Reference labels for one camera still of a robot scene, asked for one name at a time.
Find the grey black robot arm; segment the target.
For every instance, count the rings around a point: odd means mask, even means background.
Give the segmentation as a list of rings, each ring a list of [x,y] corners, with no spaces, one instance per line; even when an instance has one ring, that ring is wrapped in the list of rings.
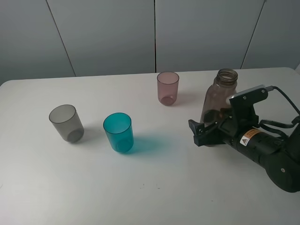
[[[256,128],[251,122],[235,124],[226,118],[209,126],[189,120],[197,146],[227,144],[265,169],[280,189],[295,193],[300,190],[300,128],[286,140]]]

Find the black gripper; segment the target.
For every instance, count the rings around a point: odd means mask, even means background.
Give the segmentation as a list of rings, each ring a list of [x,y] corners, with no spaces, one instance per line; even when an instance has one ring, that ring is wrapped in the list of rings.
[[[247,127],[237,132],[232,116],[226,116],[221,121],[208,126],[204,123],[188,120],[188,126],[194,134],[194,143],[199,147],[227,144],[243,155],[264,154],[258,143],[251,144],[248,142],[244,144],[242,141],[242,137],[247,131],[257,127]]]

